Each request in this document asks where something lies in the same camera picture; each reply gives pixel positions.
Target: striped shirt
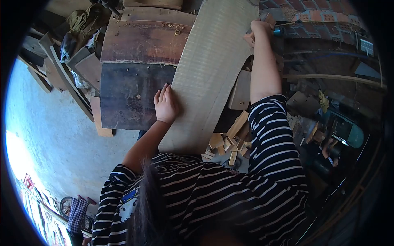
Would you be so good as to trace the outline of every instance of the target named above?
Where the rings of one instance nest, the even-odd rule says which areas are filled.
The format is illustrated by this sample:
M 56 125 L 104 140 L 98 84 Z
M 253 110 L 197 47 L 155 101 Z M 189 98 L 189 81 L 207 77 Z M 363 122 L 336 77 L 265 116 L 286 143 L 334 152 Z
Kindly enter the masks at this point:
M 308 191 L 285 107 L 286 98 L 279 94 L 251 106 L 247 174 L 190 156 L 159 154 L 152 159 L 179 245 L 219 218 L 235 221 L 262 245 L 288 244 L 306 219 Z M 126 243 L 127 219 L 142 178 L 123 165 L 115 167 L 102 188 L 93 245 Z

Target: light wood plank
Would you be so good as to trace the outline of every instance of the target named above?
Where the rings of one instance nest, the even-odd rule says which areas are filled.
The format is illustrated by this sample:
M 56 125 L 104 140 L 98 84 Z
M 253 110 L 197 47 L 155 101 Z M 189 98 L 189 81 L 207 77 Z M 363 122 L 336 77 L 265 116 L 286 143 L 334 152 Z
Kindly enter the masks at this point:
M 232 88 L 229 102 L 229 109 L 247 110 L 250 102 L 250 77 L 251 72 L 241 70 Z
M 43 78 L 38 76 L 38 74 L 32 69 L 31 67 L 28 67 L 27 70 L 29 70 L 30 74 L 33 76 L 34 80 L 37 81 L 37 84 L 46 92 L 50 93 L 52 90 L 52 87 L 48 84 L 48 82 Z
M 231 88 L 251 54 L 243 36 L 257 17 L 257 0 L 203 2 L 171 85 L 184 111 L 161 141 L 161 152 L 205 152 Z
M 121 21 L 158 21 L 192 27 L 197 16 L 171 9 L 157 7 L 125 7 Z
M 381 86 L 380 83 L 372 81 L 372 80 L 367 80 L 367 79 L 362 79 L 362 78 L 357 78 L 357 77 L 352 77 L 352 76 L 345 76 L 345 75 L 334 75 L 334 74 L 284 74 L 282 76 L 283 78 L 289 78 L 289 79 L 301 79 L 301 78 L 315 78 L 315 79 L 330 79 L 330 80 L 345 80 L 345 81 L 353 81 L 353 82 L 359 82 L 367 85 L 372 85 L 376 87 L 383 88 L 387 90 L 387 86 L 383 85 Z
M 183 0 L 123 0 L 123 6 L 149 6 L 166 9 L 182 9 Z
M 75 65 L 75 69 L 87 79 L 86 82 L 89 82 L 98 92 L 100 92 L 101 67 L 100 60 L 95 53 L 88 55 Z
M 95 120 L 98 135 L 102 137 L 113 137 L 112 129 L 103 128 L 101 126 L 100 98 L 95 96 L 90 97 L 90 106 L 92 107 L 93 118 Z

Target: wooden board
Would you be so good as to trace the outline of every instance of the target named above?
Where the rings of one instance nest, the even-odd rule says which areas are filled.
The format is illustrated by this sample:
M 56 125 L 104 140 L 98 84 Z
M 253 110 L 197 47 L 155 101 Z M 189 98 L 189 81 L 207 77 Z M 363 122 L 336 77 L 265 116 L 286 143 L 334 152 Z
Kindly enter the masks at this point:
M 300 78 L 318 78 L 318 79 L 330 79 L 330 80 L 346 80 L 346 81 L 353 81 L 353 82 L 359 82 L 367 85 L 372 85 L 376 87 L 383 88 L 387 90 L 387 86 L 383 85 L 381 86 L 380 83 L 372 81 L 372 80 L 367 80 L 363 78 L 357 78 L 357 77 L 352 77 L 352 76 L 344 76 L 344 75 L 334 75 L 334 74 L 284 74 L 282 76 L 283 78 L 289 78 L 289 79 L 300 79 Z
M 119 22 L 110 18 L 101 50 L 101 63 L 150 63 L 177 66 L 191 27 L 155 21 Z
M 102 137 L 113 137 L 112 129 L 103 128 L 101 126 L 100 98 L 95 96 L 90 97 L 90 106 L 92 107 L 98 135 Z
M 86 116 L 92 121 L 94 122 L 94 118 L 93 118 L 93 114 L 91 112 L 90 109 L 90 103 L 87 104 L 85 102 L 86 97 L 84 96 L 83 93 L 81 93 L 80 90 L 78 90 L 75 87 L 74 84 L 74 78 L 71 75 L 71 72 L 68 70 L 66 64 L 64 63 L 60 63 L 60 51 L 59 51 L 59 47 L 54 47 L 54 45 L 50 46 L 50 51 L 51 51 L 51 57 L 52 60 L 54 60 L 56 62 L 55 66 L 56 66 L 56 70 L 58 71 L 60 78 L 64 81 L 65 86 L 67 87 L 67 90 L 69 90 L 72 98 L 75 100 L 75 102 L 81 107 L 82 111 L 86 114 Z
M 53 87 L 58 89 L 60 92 L 66 91 L 67 87 L 65 86 L 58 71 L 56 70 L 55 65 L 51 62 L 49 57 L 44 59 L 44 67 L 45 67 L 46 76 L 49 82 L 53 85 Z
M 123 6 L 150 6 L 167 9 L 182 9 L 183 0 L 123 0 Z
M 160 152 L 204 153 L 251 54 L 243 35 L 257 17 L 257 0 L 203 2 L 171 86 L 184 111 L 161 141 Z
M 89 0 L 51 0 L 45 9 L 67 18 L 75 10 L 85 11 L 90 5 Z
M 38 76 L 38 74 L 31 67 L 28 67 L 27 70 L 29 70 L 29 72 L 33 76 L 34 80 L 37 81 L 37 84 L 46 93 L 50 93 L 51 92 L 52 87 L 48 84 L 48 82 L 43 77 Z
M 247 110 L 250 102 L 250 77 L 251 72 L 240 71 L 227 103 L 229 109 Z
M 80 72 L 83 77 L 100 92 L 101 63 L 96 54 L 90 54 L 75 65 L 75 70 Z
M 148 130 L 156 121 L 153 97 L 165 83 L 171 83 L 174 74 L 172 66 L 103 64 L 100 93 L 102 126 Z
M 125 7 L 121 21 L 147 20 L 192 27 L 196 17 L 193 14 L 157 7 Z

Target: person's right hand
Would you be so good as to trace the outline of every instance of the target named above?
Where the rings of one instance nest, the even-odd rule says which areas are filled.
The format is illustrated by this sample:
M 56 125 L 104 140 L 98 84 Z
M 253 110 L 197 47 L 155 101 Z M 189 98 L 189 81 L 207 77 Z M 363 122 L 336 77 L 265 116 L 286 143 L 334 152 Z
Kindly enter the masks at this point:
M 156 110 L 157 120 L 172 124 L 178 116 L 179 106 L 171 85 L 167 83 L 162 90 L 158 90 L 154 96 L 154 108 Z

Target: concrete floor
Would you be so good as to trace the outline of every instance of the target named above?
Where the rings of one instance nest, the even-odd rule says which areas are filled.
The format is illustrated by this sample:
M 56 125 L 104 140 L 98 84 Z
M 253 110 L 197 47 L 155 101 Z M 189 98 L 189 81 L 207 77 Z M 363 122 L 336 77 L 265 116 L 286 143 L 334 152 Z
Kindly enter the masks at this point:
M 6 129 L 22 140 L 32 160 L 12 165 L 35 171 L 58 201 L 80 194 L 98 202 L 102 185 L 138 137 L 132 130 L 117 130 L 113 138 L 98 136 L 68 91 L 52 89 L 46 94 L 19 60 L 7 92 Z M 9 146 L 7 139 L 9 154 L 18 153 L 18 148 Z M 97 209 L 89 206 L 88 214 Z

